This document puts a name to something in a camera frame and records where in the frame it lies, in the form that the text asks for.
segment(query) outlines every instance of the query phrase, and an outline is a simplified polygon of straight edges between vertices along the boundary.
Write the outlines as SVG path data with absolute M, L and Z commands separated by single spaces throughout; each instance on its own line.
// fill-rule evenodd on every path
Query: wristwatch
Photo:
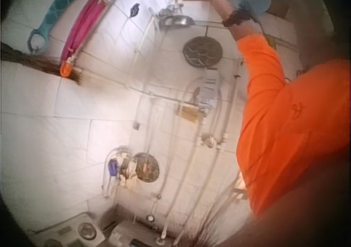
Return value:
M 257 22 L 249 10 L 239 8 L 238 10 L 234 10 L 226 20 L 223 20 L 222 24 L 224 27 L 230 27 L 240 25 L 242 22 L 250 19 Z

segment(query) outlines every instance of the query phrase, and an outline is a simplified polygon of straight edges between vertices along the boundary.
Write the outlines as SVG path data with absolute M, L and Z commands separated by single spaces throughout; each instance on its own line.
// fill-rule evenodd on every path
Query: white pipe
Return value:
M 178 116 L 178 120 L 177 120 L 177 126 L 176 126 L 176 133 L 175 133 L 175 141 L 174 141 L 174 144 L 173 144 L 173 147 L 172 147 L 172 150 L 171 150 L 171 156 L 169 157 L 169 160 L 168 160 L 168 164 L 167 164 L 167 169 L 166 169 L 166 175 L 165 175 L 165 180 L 161 186 L 161 189 L 160 189 L 160 192 L 158 193 L 157 197 L 156 197 L 156 200 L 152 206 L 152 210 L 151 210 L 151 215 L 155 215 L 155 212 L 156 212 L 156 209 L 157 209 L 157 205 L 158 205 L 158 201 L 161 199 L 162 197 L 162 194 L 163 194 L 163 190 L 165 189 L 165 186 L 166 186 L 166 183 L 167 183 L 167 180 L 168 180 L 168 175 L 169 175 L 169 171 L 171 169 L 171 166 L 172 166 L 172 163 L 173 163 L 173 160 L 174 160 L 174 156 L 175 156 L 175 152 L 176 152 L 176 149 L 177 149 L 177 146 L 178 146 L 178 135 L 179 135 L 179 129 L 180 129 L 180 122 L 182 120 L 182 111 L 183 111 L 183 105 L 184 105 L 184 99 L 185 99 L 185 96 L 190 88 L 190 86 L 197 80 L 200 80 L 202 79 L 202 77 L 198 77 L 192 81 L 189 82 L 189 84 L 187 85 L 187 87 L 185 88 L 185 91 L 183 93 L 183 96 L 181 98 L 181 101 L 180 101 L 180 104 L 179 104 L 179 116 Z
M 175 193 L 175 197 L 171 203 L 171 206 L 169 207 L 169 210 L 168 210 L 168 213 L 166 215 L 166 223 L 165 223 L 165 226 L 163 227 L 163 231 L 162 231 L 162 234 L 161 234 L 161 239 L 165 239 L 166 238 L 166 235 L 167 235 L 167 228 L 168 228 L 168 223 L 169 223 L 169 217 L 171 215 L 171 212 L 177 202 L 177 199 L 179 197 L 179 193 L 180 191 L 182 190 L 183 188 L 183 185 L 185 183 L 185 180 L 186 178 L 188 177 L 188 173 L 189 173 L 189 170 L 191 169 L 191 167 L 193 166 L 193 163 L 194 163 L 194 155 L 195 155 L 195 152 L 196 152 L 196 148 L 198 146 L 201 145 L 201 135 L 202 135 L 202 127 L 206 124 L 206 114 L 203 113 L 203 118 L 201 119 L 201 121 L 199 121 L 199 126 L 198 126 L 198 129 L 196 131 L 196 139 L 194 140 L 195 143 L 191 149 L 191 152 L 190 152 L 190 155 L 189 155 L 189 158 L 188 158 L 188 165 L 186 166 L 186 169 L 185 169 L 185 172 L 183 173 L 183 176 L 182 176 L 182 181 L 180 182 L 180 185 Z
M 228 136 L 228 124 L 229 124 L 229 120 L 230 118 L 232 117 L 233 115 L 233 111 L 232 109 L 235 108 L 235 103 L 236 103 L 236 98 L 237 98 L 237 92 L 238 92 L 238 86 L 237 86 L 237 82 L 238 82 L 238 79 L 240 78 L 239 75 L 235 76 L 235 88 L 234 88 L 234 94 L 231 94 L 231 96 L 233 97 L 232 98 L 232 101 L 230 102 L 230 107 L 228 107 L 228 112 L 227 112 L 227 115 L 226 115 L 226 119 L 224 121 L 224 131 L 223 131 L 223 134 L 222 134 L 222 140 L 221 140 L 221 143 L 220 145 L 217 146 L 217 152 L 216 152 L 216 155 L 214 157 L 214 160 L 212 161 L 212 164 L 211 164 L 211 167 L 210 167 L 210 171 L 209 173 L 207 174 L 206 176 L 206 181 L 205 183 L 203 184 L 201 190 L 200 190 L 200 195 L 197 197 L 196 201 L 195 201 L 195 204 L 193 206 L 193 208 L 191 209 L 189 215 L 187 216 L 184 224 L 183 224 L 183 228 L 181 230 L 181 232 L 178 234 L 177 238 L 174 240 L 173 242 L 173 246 L 176 246 L 181 237 L 183 236 L 184 234 L 184 230 L 185 230 L 185 227 L 186 225 L 188 224 L 189 220 L 190 220 L 190 217 L 191 215 L 194 213 L 195 209 L 197 208 L 201 198 L 202 198 L 202 195 L 204 193 L 204 191 L 206 190 L 210 180 L 211 180 L 211 177 L 212 177 L 212 174 L 213 174 L 213 170 L 214 170 L 214 167 L 216 165 L 216 162 L 218 161 L 219 157 L 221 156 L 223 150 L 224 150 L 224 146 L 225 146 L 225 141 L 227 139 L 227 136 Z
M 146 29 L 143 33 L 143 36 L 141 37 L 140 39 L 140 42 L 138 44 L 138 48 L 136 48 L 134 51 L 135 51 L 135 54 L 134 54 L 134 57 L 133 57 L 133 61 L 132 61 L 132 64 L 131 64 L 131 67 L 129 68 L 129 72 L 128 72 L 128 79 L 126 81 L 126 88 L 129 89 L 130 87 L 130 82 L 132 80 L 132 77 L 133 77 L 133 74 L 134 74 L 134 70 L 135 70 L 135 66 L 137 64 L 137 61 L 138 61 L 138 58 L 139 58 L 139 55 L 140 55 L 140 50 L 141 50 L 141 47 L 143 46 L 144 44 L 144 41 L 148 35 L 148 32 L 149 32 L 149 29 L 151 28 L 152 24 L 157 21 L 157 19 L 152 15 L 151 18 L 150 18 L 150 21 L 148 23 L 148 25 L 146 26 Z

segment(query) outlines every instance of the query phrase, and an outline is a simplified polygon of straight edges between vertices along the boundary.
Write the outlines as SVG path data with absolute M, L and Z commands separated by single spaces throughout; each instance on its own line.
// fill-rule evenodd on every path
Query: broom bristles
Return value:
M 1 42 L 1 60 L 18 63 L 23 66 L 61 77 L 61 65 L 54 58 L 42 55 L 26 54 L 19 50 L 13 49 L 3 42 Z M 76 70 L 73 69 L 68 78 L 75 81 L 78 85 L 80 84 L 81 75 Z

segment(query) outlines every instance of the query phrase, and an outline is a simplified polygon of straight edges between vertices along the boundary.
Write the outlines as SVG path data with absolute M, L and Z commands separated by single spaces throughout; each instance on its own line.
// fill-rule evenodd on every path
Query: pink towel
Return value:
M 99 0 L 89 0 L 77 17 L 62 51 L 61 64 L 74 54 L 85 37 L 89 34 L 90 29 L 97 21 L 100 14 L 104 11 L 106 4 L 104 2 L 98 2 Z

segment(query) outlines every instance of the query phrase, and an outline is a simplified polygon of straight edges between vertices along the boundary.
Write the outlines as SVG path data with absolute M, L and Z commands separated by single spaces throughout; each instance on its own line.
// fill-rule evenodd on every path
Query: scale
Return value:
M 105 240 L 87 213 L 40 231 L 30 238 L 38 247 L 96 247 Z

